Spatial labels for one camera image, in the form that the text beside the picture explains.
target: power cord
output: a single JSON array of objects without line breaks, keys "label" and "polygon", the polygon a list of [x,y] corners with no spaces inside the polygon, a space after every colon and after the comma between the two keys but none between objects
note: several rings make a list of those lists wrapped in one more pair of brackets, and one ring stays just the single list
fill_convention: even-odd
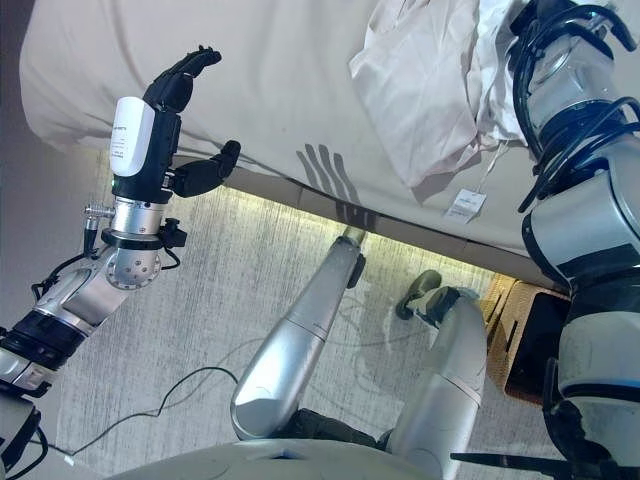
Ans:
[{"label": "power cord", "polygon": [[[137,413],[132,413],[131,415],[127,415],[126,417],[122,417],[121,419],[115,421],[114,423],[112,423],[111,425],[109,425],[105,430],[102,431],[102,433],[100,433],[98,436],[96,436],[93,440],[85,443],[84,445],[82,445],[81,447],[75,449],[75,450],[66,450],[64,448],[60,448],[56,445],[53,444],[48,444],[48,447],[51,450],[55,450],[57,452],[62,453],[63,455],[67,455],[69,457],[74,457],[76,455],[78,455],[79,453],[85,451],[87,448],[91,447],[92,445],[94,445],[95,443],[99,442],[100,440],[102,440],[106,435],[109,434],[109,432],[111,432],[115,427],[117,427],[118,425],[131,420],[132,418],[137,418],[137,417],[150,417],[150,418],[158,418],[160,416],[160,414],[162,413],[162,411],[165,409],[167,401],[169,400],[169,397],[171,396],[171,394],[180,386],[182,385],[184,382],[186,382],[189,378],[193,377],[194,375],[197,375],[200,372],[205,372],[205,371],[219,371],[219,372],[223,372],[225,373],[227,376],[229,376],[234,383],[237,385],[238,384],[238,378],[231,373],[229,370],[227,370],[226,368],[223,367],[201,367],[198,368],[196,370],[193,370],[192,372],[188,373],[187,375],[185,375],[184,377],[182,377],[178,382],[176,382],[170,389],[169,391],[164,395],[164,397],[162,398],[162,403],[160,404],[160,406],[158,407],[158,409],[156,411],[143,411],[143,412],[137,412]],[[40,442],[36,441],[36,440],[30,440],[29,443],[34,443],[34,444],[39,444],[39,445],[45,445],[46,443],[46,438],[44,439],[44,442],[42,441],[42,437],[40,439]]]}]

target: cylindrical joint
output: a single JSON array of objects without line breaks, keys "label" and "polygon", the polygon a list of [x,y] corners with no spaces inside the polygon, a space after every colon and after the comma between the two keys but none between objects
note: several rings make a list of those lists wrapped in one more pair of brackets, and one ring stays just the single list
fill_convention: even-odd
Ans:
[{"label": "cylindrical joint", "polygon": [[366,234],[367,232],[365,232],[364,230],[349,226],[345,229],[342,236],[348,238],[354,247],[359,247],[360,245],[362,245]]},{"label": "cylindrical joint", "polygon": [[109,258],[107,280],[120,290],[135,290],[151,283],[160,268],[160,258],[155,250],[118,248]]},{"label": "cylindrical joint", "polygon": [[136,235],[154,235],[160,229],[165,206],[116,197],[115,216],[111,222],[111,228]]}]

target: bed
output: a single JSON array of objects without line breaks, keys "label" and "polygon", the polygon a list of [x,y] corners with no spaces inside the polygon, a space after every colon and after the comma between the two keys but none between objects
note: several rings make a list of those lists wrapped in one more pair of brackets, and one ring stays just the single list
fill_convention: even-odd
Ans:
[{"label": "bed", "polygon": [[119,97],[141,96],[186,52],[212,45],[223,60],[195,81],[181,156],[208,157],[237,139],[243,154],[232,187],[546,283],[516,212],[533,183],[526,149],[496,162],[482,185],[485,204],[467,224],[443,214],[460,189],[477,188],[491,152],[412,189],[395,175],[348,69],[376,3],[36,2],[20,58],[28,123],[58,148],[104,150]]}]

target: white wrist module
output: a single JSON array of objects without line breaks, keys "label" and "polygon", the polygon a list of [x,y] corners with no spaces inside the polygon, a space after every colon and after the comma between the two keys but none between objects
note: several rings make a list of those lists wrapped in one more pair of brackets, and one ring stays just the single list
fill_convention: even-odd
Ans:
[{"label": "white wrist module", "polygon": [[142,169],[154,118],[155,112],[144,100],[137,97],[118,100],[109,145],[113,173],[131,177]]}]

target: silver cylinder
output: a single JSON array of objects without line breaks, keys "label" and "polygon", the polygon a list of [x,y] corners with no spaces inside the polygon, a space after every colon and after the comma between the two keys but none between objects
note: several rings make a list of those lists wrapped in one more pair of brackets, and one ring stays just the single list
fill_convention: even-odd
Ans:
[{"label": "silver cylinder", "polygon": [[482,400],[487,334],[480,310],[460,297],[444,316],[422,373],[407,399],[387,452],[429,478],[453,480]]},{"label": "silver cylinder", "polygon": [[118,248],[109,259],[107,280],[121,290],[147,286],[160,272],[160,258],[155,250]]},{"label": "silver cylinder", "polygon": [[111,228],[137,235],[154,235],[160,229],[166,205],[116,197],[114,207]]},{"label": "silver cylinder", "polygon": [[360,245],[362,245],[362,242],[364,241],[366,235],[367,232],[365,232],[364,230],[351,226],[348,226],[342,234],[343,237],[351,240],[351,243],[355,247],[359,247]]},{"label": "silver cylinder", "polygon": [[359,254],[360,248],[351,241],[338,238],[254,355],[231,399],[238,438],[268,438],[298,408]]}]

